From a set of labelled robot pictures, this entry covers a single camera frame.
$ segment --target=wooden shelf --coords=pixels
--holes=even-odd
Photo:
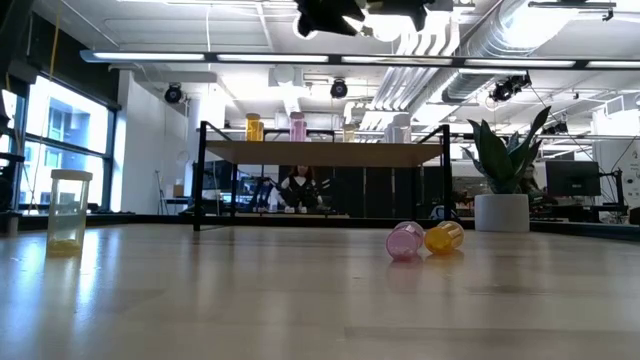
[[[415,167],[442,154],[439,145],[284,141],[207,141],[207,150],[234,164]]]

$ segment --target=security camera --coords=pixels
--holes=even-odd
[[[334,99],[342,99],[347,96],[347,92],[349,88],[347,88],[347,84],[345,84],[344,79],[335,79],[333,80],[333,85],[331,86],[331,97]]]
[[[164,93],[164,100],[169,104],[180,104],[186,100],[185,93],[180,89],[179,83],[169,84],[169,89]]]

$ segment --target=black metal table frame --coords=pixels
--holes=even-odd
[[[227,141],[233,141],[229,136],[220,131],[220,129],[216,128],[212,124],[207,121],[200,122],[199,128],[199,141],[198,141],[198,163],[196,167],[196,173],[194,176],[196,177],[195,181],[195,189],[194,189],[194,197],[195,197],[195,209],[193,213],[193,230],[200,231],[201,225],[272,225],[272,224],[282,224],[283,221],[287,222],[289,226],[315,226],[315,227],[379,227],[380,219],[332,219],[332,221],[327,221],[327,219],[305,219],[305,218],[286,218],[276,219],[269,217],[259,217],[259,218],[246,218],[246,217],[237,217],[236,216],[236,192],[237,192],[237,183],[238,183],[238,165],[233,164],[231,171],[231,211],[230,216],[228,217],[205,217],[203,214],[203,199],[202,199],[202,187],[204,181],[204,162],[205,162],[205,153],[207,151],[207,128],[211,128],[213,131],[221,135]],[[434,136],[442,133],[440,137],[440,146],[442,146],[442,155],[440,156],[440,166],[443,168],[443,205],[444,205],[444,219],[451,220],[451,198],[453,191],[453,175],[451,168],[451,132],[449,125],[441,125],[434,131],[432,131],[429,135],[425,136],[421,139],[415,146],[420,146],[424,144],[427,140],[433,138]],[[419,167],[415,166],[411,170],[411,219],[406,220],[417,220],[418,216],[418,202],[417,202],[417,179],[418,179],[418,169]],[[402,219],[393,219],[394,222],[398,222]]]

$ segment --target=ceiling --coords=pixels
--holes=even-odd
[[[54,21],[59,0],[39,0],[35,11]],[[464,34],[478,21],[496,0],[475,0],[475,10],[461,17]],[[399,41],[386,43],[377,39],[346,37],[319,33],[312,40],[302,40],[292,31],[295,9],[274,9],[264,6],[197,6],[167,5],[150,2],[117,0],[64,0],[60,7],[61,28],[91,49],[206,51],[206,18],[209,18],[210,48],[214,52],[282,52],[282,53],[393,53]],[[570,22],[552,40],[540,47],[535,56],[578,57],[606,56],[636,58],[640,56],[640,13],[625,13],[612,21],[602,22],[599,14],[582,14]],[[227,109],[227,118],[240,121],[247,112],[263,117],[283,111],[284,105],[269,96],[267,79],[269,66],[264,65],[160,65],[155,71],[212,71],[219,75],[236,98],[235,106]],[[323,75],[327,81],[315,81],[311,96],[299,101],[303,111],[342,114],[347,101],[331,100],[329,84],[333,77],[345,77],[350,93],[362,97],[374,96],[386,69],[379,67],[303,66],[305,74]],[[631,72],[569,72],[533,71],[534,88],[538,95],[553,106],[554,111],[579,109],[571,112],[569,127],[575,132],[588,131],[589,110],[601,102],[586,103],[585,99],[618,90],[640,90],[640,73]],[[578,100],[574,99],[579,92]],[[522,93],[514,101],[495,111],[484,106],[457,109],[451,120],[487,119],[518,129],[528,123],[542,109],[538,97],[531,91]]]

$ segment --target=computer monitor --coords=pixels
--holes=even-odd
[[[600,196],[600,167],[593,161],[547,161],[550,196]]]

